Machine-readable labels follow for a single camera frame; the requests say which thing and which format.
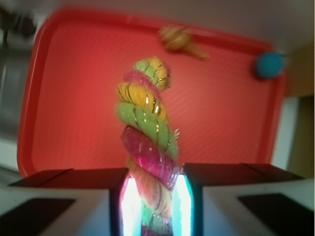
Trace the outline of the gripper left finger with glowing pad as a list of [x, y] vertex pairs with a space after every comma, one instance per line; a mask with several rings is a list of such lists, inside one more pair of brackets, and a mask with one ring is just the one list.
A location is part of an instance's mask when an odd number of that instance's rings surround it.
[[126, 168], [45, 170], [0, 189], [3, 236], [139, 236]]

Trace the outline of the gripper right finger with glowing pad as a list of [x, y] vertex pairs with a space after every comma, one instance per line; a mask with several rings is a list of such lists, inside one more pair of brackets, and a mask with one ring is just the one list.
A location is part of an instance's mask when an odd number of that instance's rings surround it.
[[186, 163], [173, 196], [176, 236], [312, 236], [315, 187], [269, 164]]

